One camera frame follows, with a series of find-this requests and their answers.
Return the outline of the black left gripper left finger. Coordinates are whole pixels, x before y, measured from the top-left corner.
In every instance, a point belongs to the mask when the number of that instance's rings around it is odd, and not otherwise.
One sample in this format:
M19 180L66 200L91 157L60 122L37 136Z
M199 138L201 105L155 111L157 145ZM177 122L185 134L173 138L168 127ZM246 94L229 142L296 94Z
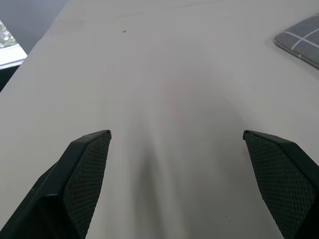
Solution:
M85 239L100 197L110 130L72 141L32 186L0 239Z

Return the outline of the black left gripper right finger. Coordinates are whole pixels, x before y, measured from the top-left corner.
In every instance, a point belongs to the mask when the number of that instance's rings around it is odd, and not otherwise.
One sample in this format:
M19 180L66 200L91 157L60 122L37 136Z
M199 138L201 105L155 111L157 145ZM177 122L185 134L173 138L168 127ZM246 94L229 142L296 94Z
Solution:
M284 239L319 239L319 166L294 142L245 130L262 199Z

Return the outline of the grey checked cloth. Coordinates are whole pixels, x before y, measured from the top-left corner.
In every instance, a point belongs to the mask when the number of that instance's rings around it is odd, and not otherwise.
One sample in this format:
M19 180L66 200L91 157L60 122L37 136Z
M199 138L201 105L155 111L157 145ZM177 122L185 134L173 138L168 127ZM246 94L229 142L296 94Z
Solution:
M319 70L319 13L276 35L274 44Z

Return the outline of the bright window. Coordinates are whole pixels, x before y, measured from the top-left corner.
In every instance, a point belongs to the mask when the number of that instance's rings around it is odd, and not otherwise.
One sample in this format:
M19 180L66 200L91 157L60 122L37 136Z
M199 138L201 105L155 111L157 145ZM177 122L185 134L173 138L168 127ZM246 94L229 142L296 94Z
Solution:
M0 20L0 67L23 61L27 54Z

